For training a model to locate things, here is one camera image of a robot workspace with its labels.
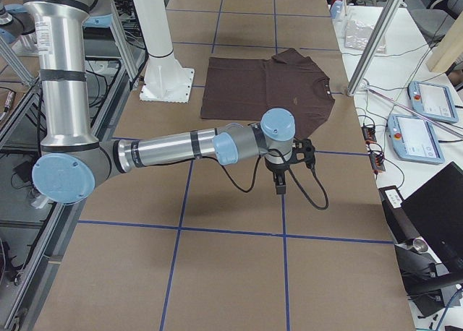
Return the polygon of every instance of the cable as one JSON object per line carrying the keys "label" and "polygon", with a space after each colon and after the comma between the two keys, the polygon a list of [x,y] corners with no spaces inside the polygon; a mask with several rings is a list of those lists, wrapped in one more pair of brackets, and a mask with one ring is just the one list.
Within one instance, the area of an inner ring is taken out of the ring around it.
{"label": "cable", "polygon": [[[251,181],[250,187],[247,188],[247,189],[243,189],[242,187],[240,187],[238,185],[238,183],[233,179],[233,177],[230,175],[230,173],[227,171],[227,169],[224,166],[222,166],[216,158],[214,158],[212,156],[203,156],[203,159],[209,159],[209,160],[216,161],[218,163],[218,165],[220,167],[222,167],[222,170],[224,170],[226,176],[229,178],[230,182],[234,185],[234,187],[237,188],[238,190],[240,190],[241,192],[244,192],[245,194],[247,194],[248,192],[251,192],[254,189],[255,179],[256,179],[256,176],[257,176],[259,162],[260,162],[261,158],[262,157],[259,156],[257,158],[257,160],[255,161],[254,171],[252,172],[252,181]],[[191,159],[184,159],[184,160],[180,160],[180,161],[175,161],[173,163],[157,163],[157,164],[152,165],[152,166],[171,166],[171,165],[176,165],[177,163],[186,163],[188,161],[194,161],[194,160],[196,160],[196,159],[191,158]]]}
{"label": "cable", "polygon": [[0,87],[0,89],[9,90],[9,91],[12,91],[12,92],[14,92],[14,93],[15,93],[15,91],[14,91],[13,89],[9,88],[9,87]]}
{"label": "cable", "polygon": [[427,82],[428,80],[432,80],[432,79],[434,79],[434,78],[436,78],[436,77],[441,76],[442,74],[445,74],[445,72],[439,73],[439,74],[437,74],[436,76],[433,76],[433,77],[431,77],[431,78],[427,78],[427,79],[425,79],[425,80],[421,80],[421,82]]}
{"label": "cable", "polygon": [[[400,53],[400,54],[389,54],[389,55],[375,55],[375,57],[378,57],[378,58],[390,58],[392,56],[402,56],[402,55],[405,55],[407,53],[411,53],[413,51],[417,51],[418,49],[421,49],[422,47],[424,46],[428,46],[427,43],[423,44],[422,46],[419,46],[415,49],[412,49],[410,51],[405,51],[403,53]],[[341,53],[342,55],[353,55],[353,56],[361,56],[362,54],[353,54],[353,53]]]}
{"label": "cable", "polygon": [[374,116],[377,116],[377,117],[379,117],[379,118],[384,119],[384,120],[386,121],[386,123],[388,122],[388,119],[387,119],[386,117],[380,116],[379,114],[370,112],[370,111],[368,110],[368,106],[370,105],[370,93],[369,93],[368,91],[367,91],[367,97],[366,97],[366,99],[365,99],[365,103],[366,103],[365,111],[366,111],[367,113],[372,114],[372,115],[374,115]]}
{"label": "cable", "polygon": [[357,117],[359,117],[359,118],[365,118],[365,119],[370,119],[370,120],[372,121],[373,129],[375,128],[375,121],[373,120],[373,118],[372,118],[371,116],[359,114],[359,115],[357,115]]}
{"label": "cable", "polygon": [[442,325],[443,319],[445,318],[447,312],[449,311],[449,308],[451,306],[451,303],[454,301],[454,299],[458,296],[459,293],[463,291],[463,287],[455,291],[454,295],[450,298],[449,302],[447,303],[446,308],[443,310],[442,317],[439,319],[439,323],[436,326],[436,331],[439,331],[439,328]]}
{"label": "cable", "polygon": [[456,139],[454,141],[444,141],[444,140],[438,140],[439,143],[458,143],[458,142],[463,142],[463,139]]}
{"label": "cable", "polygon": [[38,97],[38,113],[37,113],[37,151],[38,156],[42,156],[41,148],[41,118],[42,118],[42,102],[43,102],[43,89],[40,89],[41,94]]}
{"label": "cable", "polygon": [[127,41],[127,43],[130,44],[131,46],[134,46],[135,48],[142,49],[142,50],[146,51],[146,48],[145,48],[145,47],[142,47],[141,45],[138,46],[138,45],[136,45],[136,44],[130,42],[129,40]]}
{"label": "cable", "polygon": [[463,130],[463,127],[458,126],[458,125],[455,125],[455,124],[448,124],[448,123],[444,123],[444,124],[447,124],[447,125],[450,125],[450,126],[452,126],[452,127],[456,127],[457,129]]}
{"label": "cable", "polygon": [[396,165],[395,163],[393,163],[392,161],[390,161],[389,159],[386,159],[384,158],[385,161],[387,161],[388,163],[391,163],[392,165],[396,166],[396,168],[400,171],[400,173],[402,174],[402,182],[400,183],[400,185],[397,187],[397,189],[400,189],[403,187],[404,183],[405,183],[405,173],[403,172],[403,170],[398,167],[398,165]]}
{"label": "cable", "polygon": [[14,173],[12,174],[11,179],[10,179],[10,184],[12,185],[12,188],[13,188],[13,189],[20,190],[20,189],[24,189],[24,188],[28,188],[29,186],[32,186],[32,183],[27,184],[27,185],[23,185],[23,186],[15,186],[15,185],[13,184],[13,179],[14,179],[14,176],[16,176],[16,175],[17,175],[17,173],[14,172]]}
{"label": "cable", "polygon": [[272,151],[276,152],[280,156],[280,158],[283,160],[283,164],[288,168],[289,175],[292,177],[293,181],[295,182],[295,184],[297,185],[299,190],[302,192],[304,197],[307,199],[307,201],[315,209],[317,209],[317,210],[326,210],[328,208],[328,206],[329,206],[328,194],[326,193],[325,188],[323,187],[322,183],[320,182],[320,180],[317,177],[317,173],[315,172],[315,166],[310,168],[310,170],[312,171],[313,178],[315,179],[315,181],[317,182],[317,184],[320,187],[321,191],[323,192],[323,197],[325,199],[325,205],[324,206],[319,206],[312,200],[312,198],[309,196],[309,194],[302,187],[301,183],[297,180],[296,176],[294,175],[294,173],[293,173],[293,171],[291,169],[291,166],[288,164],[288,162],[284,158],[284,155],[278,149],[269,149],[268,151],[269,152],[272,152]]}
{"label": "cable", "polygon": [[[87,71],[88,73],[93,74],[93,76],[95,76],[96,84],[97,84],[97,87],[98,87],[98,90],[97,90],[97,91],[98,91],[98,94],[97,94],[96,98],[99,98],[100,95],[101,95],[101,87],[100,87],[100,80],[99,80],[98,76],[100,76],[100,74],[97,76],[97,74],[95,73],[95,71],[93,71],[93,67],[92,67],[92,65],[90,65],[90,62],[88,63],[88,66],[92,69],[92,71],[88,71],[87,69],[86,69],[86,71]],[[105,79],[105,82],[106,82],[106,92],[108,92],[108,82],[106,81],[106,78],[105,78],[105,77],[103,77],[103,78]]]}
{"label": "cable", "polygon": [[213,158],[211,156],[205,156],[204,157],[205,159],[210,159],[210,160],[214,160],[216,161],[220,167],[222,167],[222,170],[224,170],[225,174],[227,177],[229,177],[231,183],[234,185],[235,188],[237,188],[238,190],[240,190],[241,192],[244,192],[245,194],[247,194],[248,192],[251,192],[252,189],[254,189],[254,185],[255,185],[255,177],[257,176],[257,172],[258,172],[258,167],[259,167],[259,162],[260,162],[260,159],[262,158],[261,156],[259,156],[257,158],[257,160],[255,161],[255,165],[254,165],[254,171],[252,172],[252,181],[251,181],[251,185],[249,188],[247,189],[243,189],[242,187],[240,187],[236,181],[234,181],[234,179],[232,178],[232,176],[230,176],[230,173],[226,170],[225,166],[222,166],[218,160],[216,158]]}

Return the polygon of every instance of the white sticker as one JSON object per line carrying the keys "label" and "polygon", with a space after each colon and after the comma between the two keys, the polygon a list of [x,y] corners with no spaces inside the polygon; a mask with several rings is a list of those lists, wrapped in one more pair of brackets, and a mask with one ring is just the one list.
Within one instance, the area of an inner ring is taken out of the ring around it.
{"label": "white sticker", "polygon": [[389,202],[391,203],[392,207],[394,208],[400,208],[402,204],[402,199],[400,198],[399,194],[397,194],[397,190],[395,189],[390,189],[385,191],[386,196],[389,199]]}
{"label": "white sticker", "polygon": [[36,22],[35,34],[37,35],[38,54],[53,54],[53,46],[51,45],[50,22]]}

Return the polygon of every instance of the metal rack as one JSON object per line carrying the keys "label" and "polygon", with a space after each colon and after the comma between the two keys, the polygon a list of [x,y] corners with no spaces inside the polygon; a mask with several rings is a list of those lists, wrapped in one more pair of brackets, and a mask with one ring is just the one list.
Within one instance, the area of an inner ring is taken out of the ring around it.
{"label": "metal rack", "polygon": [[[104,43],[100,50],[94,40],[85,43],[92,56],[88,63],[105,65],[103,71],[94,72],[100,74],[87,76],[92,132],[104,141],[112,137],[134,80],[129,78],[114,41]],[[144,51],[130,48],[129,52],[141,67]],[[0,129],[0,178],[4,181],[0,184],[0,238],[9,247],[11,259],[0,282],[0,330],[33,328],[85,204],[50,202],[35,209],[30,205],[32,183],[23,183],[14,174],[14,167],[24,161],[33,163],[37,157],[34,119],[42,116],[41,123],[46,125],[46,118],[38,112],[40,92],[39,82],[34,83]]]}

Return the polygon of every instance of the white desk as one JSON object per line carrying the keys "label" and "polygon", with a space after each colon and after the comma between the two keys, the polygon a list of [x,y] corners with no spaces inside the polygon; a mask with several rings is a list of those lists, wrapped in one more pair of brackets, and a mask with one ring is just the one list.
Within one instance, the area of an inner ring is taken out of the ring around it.
{"label": "white desk", "polygon": [[[350,7],[350,9],[352,10],[351,19],[359,20],[366,24],[375,24],[382,10],[382,8],[380,7]],[[344,66],[346,68],[347,76],[348,78],[350,78],[355,70],[355,67],[357,66],[358,61],[360,60],[360,56],[353,56],[344,53],[361,54],[361,51],[352,48],[345,48],[343,36],[338,36],[338,43],[339,48],[343,53],[343,61]],[[420,59],[428,49],[428,47],[425,46],[425,40],[423,36],[421,35],[420,31],[418,30],[412,18],[410,17],[409,12],[406,9],[399,9],[399,11],[396,13],[393,22],[391,23],[391,26],[389,27],[386,33],[386,54],[384,55],[401,54],[405,51],[411,51],[420,46],[422,46],[422,48],[419,48],[416,51],[410,53],[406,53],[402,56],[391,56],[387,58],[376,56],[373,59],[365,75],[365,78],[370,82],[371,85],[375,85],[385,89],[407,86],[407,80],[409,76],[413,73],[415,67],[418,65]],[[427,60],[431,56],[431,54],[432,52],[430,52],[427,55],[425,60]],[[413,78],[413,80],[425,80],[436,75],[436,73],[428,71],[428,68],[426,67],[426,64],[424,62],[418,69],[418,72],[416,76]],[[451,83],[449,82],[445,74],[442,74],[432,79],[432,82],[441,85],[448,85],[451,88],[455,104],[462,104],[460,97],[451,86]],[[394,100],[397,100],[397,102],[401,104],[410,106],[407,90],[377,91],[383,93],[384,95],[390,98],[393,98]],[[367,95],[365,92],[356,94],[354,99],[356,107],[364,109],[366,108]],[[386,101],[369,94],[369,112],[378,114],[379,116],[387,117],[391,109],[392,105],[390,103],[387,103]],[[360,109],[357,111],[359,115],[364,114],[364,112]],[[398,107],[395,107],[392,113],[408,114],[406,111]],[[458,110],[458,114],[460,117],[460,121],[456,125],[463,126],[463,111]],[[367,113],[367,115],[371,116],[375,120],[376,125],[385,124],[385,120],[381,117],[370,113]],[[364,117],[359,117],[360,123],[363,122],[363,119]],[[443,155],[446,159],[446,162],[442,165],[436,166],[423,163],[411,163],[399,160],[397,158],[397,155],[390,144],[389,137],[384,135],[384,130],[384,126],[377,126],[376,136],[378,142],[384,149],[386,158],[397,164],[404,172],[405,181],[403,186],[400,188],[400,191],[405,198],[407,198],[416,189],[422,186],[428,179],[430,179],[437,172],[439,172],[449,162],[455,161],[459,166],[463,166],[463,142],[441,144]],[[437,127],[435,127],[435,131],[439,139],[457,139],[457,137],[451,136],[450,134],[444,132],[443,130]],[[400,183],[402,182],[402,174],[400,173],[400,171],[388,162],[385,162],[385,164],[386,172],[380,173],[376,181],[378,188],[394,184],[397,186],[400,185]],[[410,308],[412,309],[414,314],[415,325],[417,327],[428,328],[430,322],[432,322],[432,319],[418,319],[417,315],[420,315],[420,313],[417,310],[416,306],[413,303],[411,303]],[[456,327],[463,327],[463,307],[450,309],[447,313],[443,326],[446,324],[450,324]]]}

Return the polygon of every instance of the electronic component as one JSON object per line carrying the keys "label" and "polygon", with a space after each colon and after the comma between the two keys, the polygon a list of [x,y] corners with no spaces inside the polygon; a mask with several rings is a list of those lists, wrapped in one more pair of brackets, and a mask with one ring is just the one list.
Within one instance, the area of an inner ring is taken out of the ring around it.
{"label": "electronic component", "polygon": [[415,116],[390,115],[388,130],[400,159],[432,164],[445,161],[430,123]]}
{"label": "electronic component", "polygon": [[449,87],[425,82],[410,82],[408,95],[419,114],[446,123],[458,122]]}
{"label": "electronic component", "polygon": [[7,100],[5,101],[3,113],[0,114],[0,121],[4,120],[7,117],[8,112],[13,106],[13,100],[14,100],[15,95],[16,93],[14,91],[10,91],[8,93],[8,97],[7,97]]}
{"label": "electronic component", "polygon": [[[362,126],[363,138],[368,149],[368,157],[370,159],[371,168],[375,174],[385,172],[384,167],[384,152],[383,148],[376,141],[376,130],[374,126]],[[371,148],[371,144],[377,145],[379,150]]]}

